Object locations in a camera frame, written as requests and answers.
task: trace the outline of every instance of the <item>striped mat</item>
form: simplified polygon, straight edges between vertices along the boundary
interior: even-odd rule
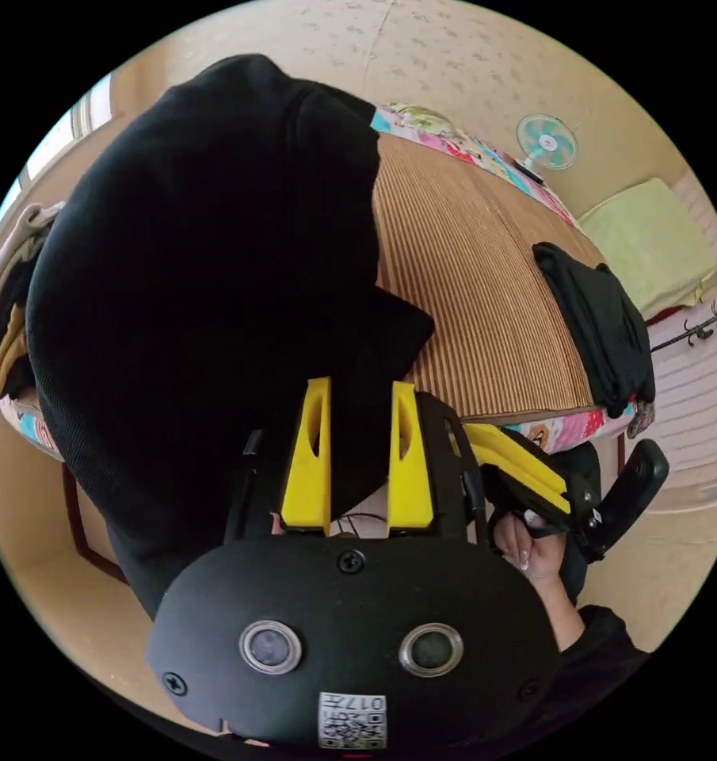
[[[550,241],[590,266],[578,230],[499,177],[379,136],[378,285],[435,319],[407,380],[469,420],[520,423],[593,409],[570,332],[532,257]]]

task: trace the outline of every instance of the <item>yellow-green cushion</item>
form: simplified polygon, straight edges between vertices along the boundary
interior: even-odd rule
[[[717,289],[717,257],[659,178],[623,190],[580,219],[644,319],[693,306]]]

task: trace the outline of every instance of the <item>window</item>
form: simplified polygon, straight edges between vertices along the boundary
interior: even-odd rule
[[[10,206],[15,202],[15,199],[20,195],[21,190],[20,178],[17,178],[15,182],[12,183],[10,191],[4,196],[4,201],[2,201],[2,205],[0,206],[0,222]]]
[[[47,136],[39,143],[38,148],[29,156],[25,169],[31,182],[35,180],[42,169],[51,160],[75,141],[73,133],[73,109],[67,111]]]
[[[110,105],[111,79],[112,75],[108,74],[97,82],[73,108],[62,115],[57,124],[38,144],[0,206],[0,226],[7,214],[14,210],[15,202],[20,199],[23,192],[31,187],[54,159],[68,146],[86,137],[95,129],[99,129],[113,118]]]
[[[20,178],[17,178],[15,182],[12,183],[10,191],[4,196],[4,201],[2,201],[2,205],[0,206],[0,222],[4,219],[4,215],[9,211],[21,191]]]

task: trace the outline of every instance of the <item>yellow plastic part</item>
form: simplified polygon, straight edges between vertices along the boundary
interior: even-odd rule
[[[332,518],[330,412],[329,378],[309,380],[281,505],[288,528],[325,536]]]
[[[494,465],[563,513],[571,512],[569,502],[562,496],[566,481],[557,472],[495,426],[467,423],[463,428],[477,465]]]
[[[405,452],[401,452],[401,438]],[[396,381],[392,385],[387,532],[390,529],[423,530],[432,520],[432,492],[414,386]]]

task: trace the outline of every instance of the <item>camera lens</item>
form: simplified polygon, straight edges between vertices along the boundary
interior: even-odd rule
[[[278,621],[256,621],[239,638],[242,658],[262,674],[281,675],[300,662],[303,648],[297,635]]]
[[[409,632],[400,646],[400,663],[414,676],[442,676],[463,656],[463,640],[450,626],[431,623]]]

